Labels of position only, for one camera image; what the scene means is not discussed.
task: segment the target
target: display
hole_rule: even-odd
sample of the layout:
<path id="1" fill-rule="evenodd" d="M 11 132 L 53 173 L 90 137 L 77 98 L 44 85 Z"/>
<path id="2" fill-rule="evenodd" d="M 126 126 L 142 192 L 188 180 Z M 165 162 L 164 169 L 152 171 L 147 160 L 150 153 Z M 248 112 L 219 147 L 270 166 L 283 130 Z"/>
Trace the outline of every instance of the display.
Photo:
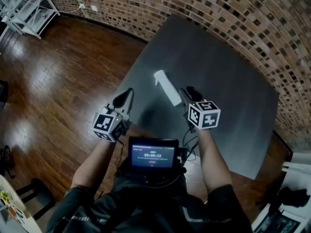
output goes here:
<path id="1" fill-rule="evenodd" d="M 174 147 L 132 145 L 132 166 L 171 168 Z"/>

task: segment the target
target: wooden floor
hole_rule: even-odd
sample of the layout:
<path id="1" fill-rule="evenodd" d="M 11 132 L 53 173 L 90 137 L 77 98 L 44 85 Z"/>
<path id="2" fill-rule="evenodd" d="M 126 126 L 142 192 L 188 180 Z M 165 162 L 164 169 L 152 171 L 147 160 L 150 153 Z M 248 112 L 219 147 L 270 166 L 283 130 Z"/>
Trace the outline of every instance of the wooden floor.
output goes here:
<path id="1" fill-rule="evenodd" d="M 8 81 L 9 101 L 0 111 L 0 143 L 14 153 L 15 189 L 32 177 L 42 180 L 61 201 L 77 167 L 98 142 L 91 131 L 101 111 L 120 85 L 145 44 L 105 27 L 59 17 L 42 40 L 9 33 L 0 44 L 0 79 Z M 131 128 L 129 135 L 145 134 Z M 99 192 L 109 192 L 121 151 L 118 143 Z M 267 186 L 281 176 L 288 152 L 273 136 L 255 181 L 232 173 L 234 189 L 250 220 L 259 213 Z M 187 162 L 189 193 L 207 199 L 198 162 Z M 27 204 L 37 210 L 35 202 Z M 53 210 L 38 223 L 42 229 Z"/>

